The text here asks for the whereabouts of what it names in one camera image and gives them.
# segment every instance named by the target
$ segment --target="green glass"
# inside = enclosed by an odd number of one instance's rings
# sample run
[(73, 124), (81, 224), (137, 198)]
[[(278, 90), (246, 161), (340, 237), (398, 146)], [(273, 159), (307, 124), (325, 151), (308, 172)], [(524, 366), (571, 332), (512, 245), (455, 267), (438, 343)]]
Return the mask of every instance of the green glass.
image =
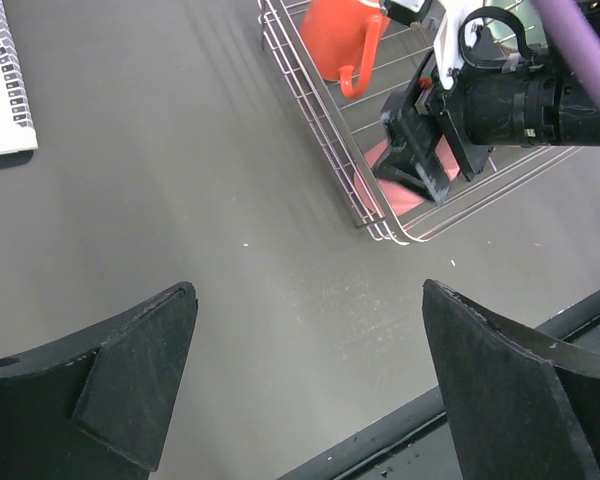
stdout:
[[(533, 8), (531, 0), (522, 0), (517, 2), (517, 6), (510, 8), (510, 6), (515, 3), (515, 0), (485, 0), (484, 2), (485, 6), (506, 8), (510, 12), (515, 13), (525, 27), (527, 43), (529, 45), (545, 45), (547, 43), (547, 38), (545, 37), (544, 29), (542, 28), (542, 21), (540, 20), (540, 16), (536, 12), (536, 9)], [(513, 37), (513, 32), (509, 27), (503, 23), (494, 21), (489, 25), (489, 29), (494, 38), (501, 41), (502, 48), (506, 50), (517, 50), (516, 39)]]

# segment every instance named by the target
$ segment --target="purple object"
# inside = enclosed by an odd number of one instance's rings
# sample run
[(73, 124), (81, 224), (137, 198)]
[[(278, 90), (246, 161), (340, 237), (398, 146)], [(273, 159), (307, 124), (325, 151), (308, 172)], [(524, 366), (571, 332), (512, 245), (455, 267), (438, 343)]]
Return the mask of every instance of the purple object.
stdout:
[(533, 0), (544, 29), (600, 109), (600, 38), (574, 0)]

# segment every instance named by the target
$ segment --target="black cylinder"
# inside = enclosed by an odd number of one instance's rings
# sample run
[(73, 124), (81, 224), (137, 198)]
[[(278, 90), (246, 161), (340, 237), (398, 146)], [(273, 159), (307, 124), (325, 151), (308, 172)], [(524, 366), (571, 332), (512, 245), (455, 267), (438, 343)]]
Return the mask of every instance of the black cylinder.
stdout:
[(573, 76), (469, 70), (463, 77), (464, 124), (472, 143), (600, 146), (600, 113)]

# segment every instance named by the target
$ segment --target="spiral notebook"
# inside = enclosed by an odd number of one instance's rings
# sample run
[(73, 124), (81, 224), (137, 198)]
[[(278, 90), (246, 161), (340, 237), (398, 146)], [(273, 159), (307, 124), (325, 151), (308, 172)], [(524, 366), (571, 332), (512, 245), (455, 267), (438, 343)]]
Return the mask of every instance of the spiral notebook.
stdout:
[(36, 148), (20, 62), (0, 0), (0, 155)]

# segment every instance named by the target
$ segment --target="dish rack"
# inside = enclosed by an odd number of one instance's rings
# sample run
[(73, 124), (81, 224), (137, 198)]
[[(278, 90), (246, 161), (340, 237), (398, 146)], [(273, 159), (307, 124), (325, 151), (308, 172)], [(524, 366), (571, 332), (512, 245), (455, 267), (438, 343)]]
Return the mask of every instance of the dish rack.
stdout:
[(380, 110), (393, 90), (406, 88), (431, 48), (435, 33), (391, 22), (378, 47), (369, 89), (360, 99), (350, 101), (340, 93), (339, 84), (327, 84), (320, 78), (300, 39), (297, 28), (309, 0), (292, 1), (258, 0), (261, 48), (272, 52), (346, 194), (357, 227), (367, 229), (374, 240), (392, 240), (400, 245), (431, 240), (581, 150), (498, 148), (474, 181), (467, 182), (462, 176), (454, 180), (443, 206), (423, 202), (404, 215), (396, 215), (364, 152), (385, 139)]

